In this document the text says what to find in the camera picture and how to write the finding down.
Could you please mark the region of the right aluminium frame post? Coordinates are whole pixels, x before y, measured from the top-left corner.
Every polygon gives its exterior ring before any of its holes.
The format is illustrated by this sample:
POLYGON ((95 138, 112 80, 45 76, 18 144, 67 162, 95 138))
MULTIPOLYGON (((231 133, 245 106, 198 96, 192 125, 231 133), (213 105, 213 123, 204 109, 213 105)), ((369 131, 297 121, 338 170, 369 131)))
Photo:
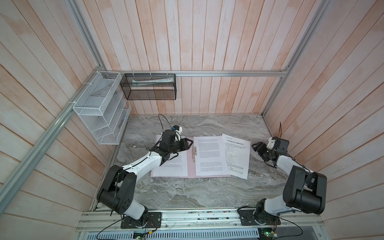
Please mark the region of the right aluminium frame post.
POLYGON ((316 6, 315 8, 316 11, 314 12, 308 25, 304 28, 305 31, 302 34, 300 41, 298 42, 298 45, 295 48, 295 51, 293 52, 292 56, 289 58, 288 63, 285 65, 286 68, 282 70, 284 75, 282 77, 279 77, 278 80, 274 81, 273 86, 270 88, 268 96, 266 97, 267 101, 264 102, 263 112, 261 113, 261 116, 263 117, 263 119, 266 118, 273 103, 275 102, 275 99, 277 98, 281 89, 283 88, 287 78, 289 77, 292 70, 297 65, 297 62, 299 61, 305 49, 307 48, 317 28, 321 24, 325 14, 327 13, 327 11, 329 10, 330 6, 333 3, 334 1, 320 1, 319 4, 316 6))

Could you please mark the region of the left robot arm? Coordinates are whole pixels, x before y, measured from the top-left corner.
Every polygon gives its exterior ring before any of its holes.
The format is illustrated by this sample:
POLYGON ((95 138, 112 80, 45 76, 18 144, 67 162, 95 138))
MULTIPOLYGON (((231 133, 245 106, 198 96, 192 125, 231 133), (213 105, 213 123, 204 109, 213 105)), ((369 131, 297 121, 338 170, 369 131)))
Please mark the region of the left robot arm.
POLYGON ((97 194, 97 201, 111 211, 124 215, 144 226, 148 221, 148 208, 134 198, 136 183, 153 169, 189 150, 193 141, 181 137, 181 128, 165 130, 148 153, 137 161, 119 167, 113 165, 97 194))

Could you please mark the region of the papers in black basket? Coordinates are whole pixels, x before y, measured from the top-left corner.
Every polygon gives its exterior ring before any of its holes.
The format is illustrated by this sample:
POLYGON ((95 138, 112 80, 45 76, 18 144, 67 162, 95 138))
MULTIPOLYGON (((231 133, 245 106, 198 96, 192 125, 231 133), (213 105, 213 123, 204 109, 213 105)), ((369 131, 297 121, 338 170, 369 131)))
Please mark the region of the papers in black basket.
POLYGON ((134 87, 172 87, 175 78, 152 78, 152 77, 138 77, 132 79, 132 86, 134 87))

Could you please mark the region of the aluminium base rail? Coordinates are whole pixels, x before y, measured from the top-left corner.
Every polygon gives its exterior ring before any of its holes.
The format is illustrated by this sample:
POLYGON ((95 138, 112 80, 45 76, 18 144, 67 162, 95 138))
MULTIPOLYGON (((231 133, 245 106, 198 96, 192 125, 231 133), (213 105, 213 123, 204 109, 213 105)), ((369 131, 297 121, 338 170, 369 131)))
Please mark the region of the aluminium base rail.
MULTIPOLYGON (((236 208, 216 209, 168 209, 151 210, 162 212, 160 230, 189 230, 189 229, 230 229, 244 228, 236 208)), ((278 227, 324 226, 321 216, 299 212, 283 215, 278 227)), ((84 212, 79 220, 76 232, 121 231, 121 217, 110 215, 107 211, 84 212)))

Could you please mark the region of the horizontal aluminium frame bar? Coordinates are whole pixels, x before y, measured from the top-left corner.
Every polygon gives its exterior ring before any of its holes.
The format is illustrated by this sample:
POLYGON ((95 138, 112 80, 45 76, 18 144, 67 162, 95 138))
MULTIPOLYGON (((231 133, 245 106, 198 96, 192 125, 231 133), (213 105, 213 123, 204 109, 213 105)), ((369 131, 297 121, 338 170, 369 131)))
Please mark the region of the horizontal aluminium frame bar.
POLYGON ((131 74, 134 76, 175 75, 176 77, 284 77, 287 71, 282 70, 212 70, 212 71, 105 71, 105 73, 131 74))

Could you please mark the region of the black mesh basket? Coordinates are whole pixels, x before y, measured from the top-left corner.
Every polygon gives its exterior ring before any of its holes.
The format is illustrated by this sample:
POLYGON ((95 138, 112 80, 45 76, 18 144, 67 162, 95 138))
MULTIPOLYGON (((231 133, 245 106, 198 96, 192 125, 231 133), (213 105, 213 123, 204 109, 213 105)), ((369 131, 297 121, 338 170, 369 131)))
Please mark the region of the black mesh basket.
POLYGON ((139 100, 170 100, 174 101, 177 98, 177 83, 175 75, 156 75, 152 78, 175 78, 174 85, 172 87, 134 87, 132 86, 132 79, 138 77, 150 77, 149 75, 134 76, 131 74, 124 74, 120 82, 120 86, 124 92, 124 95, 129 101, 139 100))

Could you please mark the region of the left aluminium frame bar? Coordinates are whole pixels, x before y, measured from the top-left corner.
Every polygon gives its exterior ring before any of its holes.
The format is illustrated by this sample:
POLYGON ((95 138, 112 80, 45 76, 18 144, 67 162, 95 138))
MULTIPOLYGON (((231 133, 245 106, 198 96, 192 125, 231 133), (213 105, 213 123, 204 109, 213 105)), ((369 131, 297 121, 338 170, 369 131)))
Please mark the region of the left aluminium frame bar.
POLYGON ((26 183, 32 172, 36 169, 43 156, 47 153, 58 135, 74 115, 75 103, 79 101, 80 96, 91 84, 93 78, 104 69, 104 67, 98 66, 92 71, 80 89, 66 104, 49 128, 41 135, 36 144, 28 151, 5 183, 1 186, 1 215, 5 213, 5 210, 21 190, 22 186, 26 183))

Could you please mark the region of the printed paper sheet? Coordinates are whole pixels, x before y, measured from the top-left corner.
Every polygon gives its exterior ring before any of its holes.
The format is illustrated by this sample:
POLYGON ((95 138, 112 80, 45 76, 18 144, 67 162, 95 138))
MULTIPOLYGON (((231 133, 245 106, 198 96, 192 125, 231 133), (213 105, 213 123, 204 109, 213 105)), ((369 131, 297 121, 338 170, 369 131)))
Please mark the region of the printed paper sheet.
POLYGON ((188 177, 188 152, 180 152, 174 159, 169 159, 161 166, 151 171, 151 177, 187 178, 188 177))
POLYGON ((229 177, 222 136, 194 137, 197 177, 229 177))
POLYGON ((247 180, 250 165, 251 142, 222 134, 230 174, 247 180))

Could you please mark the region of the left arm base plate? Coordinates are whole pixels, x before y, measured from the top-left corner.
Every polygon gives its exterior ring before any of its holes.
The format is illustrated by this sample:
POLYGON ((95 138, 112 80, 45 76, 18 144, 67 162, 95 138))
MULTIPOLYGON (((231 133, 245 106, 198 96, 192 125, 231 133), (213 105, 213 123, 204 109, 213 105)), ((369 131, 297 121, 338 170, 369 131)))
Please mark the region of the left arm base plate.
POLYGON ((124 217, 121 223, 122 229, 158 229, 162 223, 162 212, 144 212, 143 216, 135 220, 132 217, 124 217))

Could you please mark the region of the pink folder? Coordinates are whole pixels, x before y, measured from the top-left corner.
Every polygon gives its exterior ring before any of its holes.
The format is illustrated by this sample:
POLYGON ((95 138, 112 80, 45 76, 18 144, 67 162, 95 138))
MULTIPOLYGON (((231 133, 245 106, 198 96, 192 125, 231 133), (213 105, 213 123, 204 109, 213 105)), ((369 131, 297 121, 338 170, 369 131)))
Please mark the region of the pink folder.
POLYGON ((188 152, 188 177, 187 178, 190 178, 190 179, 192 179, 192 178, 218 178, 218 177, 197 177, 196 176, 196 163, 193 162, 193 158, 192 158, 193 146, 194 146, 194 143, 191 146, 191 148, 189 150, 187 150, 187 152, 188 152))

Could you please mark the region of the left rear aluminium post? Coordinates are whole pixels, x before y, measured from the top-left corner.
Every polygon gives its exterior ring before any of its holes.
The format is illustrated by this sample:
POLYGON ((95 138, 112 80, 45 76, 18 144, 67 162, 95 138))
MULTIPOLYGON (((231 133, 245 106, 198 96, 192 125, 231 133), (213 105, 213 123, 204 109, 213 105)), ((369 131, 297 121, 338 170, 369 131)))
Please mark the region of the left rear aluminium post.
POLYGON ((86 24, 86 21, 85 21, 83 15, 81 13, 81 10, 79 8, 77 1, 69 0, 69 1, 67 1, 67 5, 68 5, 68 7, 69 7, 69 9, 73 15, 75 22, 78 25, 78 28, 81 32, 81 35, 83 36, 83 38, 84 38, 92 56, 93 56, 93 59, 97 63, 98 69, 101 71, 105 70, 104 62, 100 56, 100 53, 97 49, 95 41, 92 38, 90 30, 89 30, 89 28, 86 24))

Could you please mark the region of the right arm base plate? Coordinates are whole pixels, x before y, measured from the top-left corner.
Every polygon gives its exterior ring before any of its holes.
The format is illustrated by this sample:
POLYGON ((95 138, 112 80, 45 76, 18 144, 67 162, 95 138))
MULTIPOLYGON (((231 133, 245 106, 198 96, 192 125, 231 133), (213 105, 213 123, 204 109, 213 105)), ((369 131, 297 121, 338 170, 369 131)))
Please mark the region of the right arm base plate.
POLYGON ((264 210, 238 209, 242 226, 280 225, 281 220, 277 216, 270 215, 264 210))

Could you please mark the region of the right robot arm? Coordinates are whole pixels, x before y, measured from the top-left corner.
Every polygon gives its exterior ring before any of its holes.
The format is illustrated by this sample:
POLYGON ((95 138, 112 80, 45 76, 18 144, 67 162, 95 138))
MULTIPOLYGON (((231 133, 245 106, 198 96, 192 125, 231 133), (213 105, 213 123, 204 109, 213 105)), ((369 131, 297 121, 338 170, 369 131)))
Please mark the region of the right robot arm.
POLYGON ((265 164, 287 173, 283 193, 272 199, 262 199, 254 211, 257 221, 274 221, 279 215, 290 212, 320 215, 325 210, 327 177, 300 164, 288 154, 289 141, 269 138, 267 144, 258 142, 252 148, 265 164))

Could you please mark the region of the silver folder clip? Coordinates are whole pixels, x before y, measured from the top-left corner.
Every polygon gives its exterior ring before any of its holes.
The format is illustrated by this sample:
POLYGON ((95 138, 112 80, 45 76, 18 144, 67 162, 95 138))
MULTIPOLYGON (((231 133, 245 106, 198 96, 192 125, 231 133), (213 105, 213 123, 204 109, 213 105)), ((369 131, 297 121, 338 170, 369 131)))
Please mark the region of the silver folder clip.
POLYGON ((192 152, 192 158, 193 158, 193 162, 195 163, 196 162, 196 157, 197 157, 198 153, 197 153, 197 147, 193 146, 193 152, 192 152))

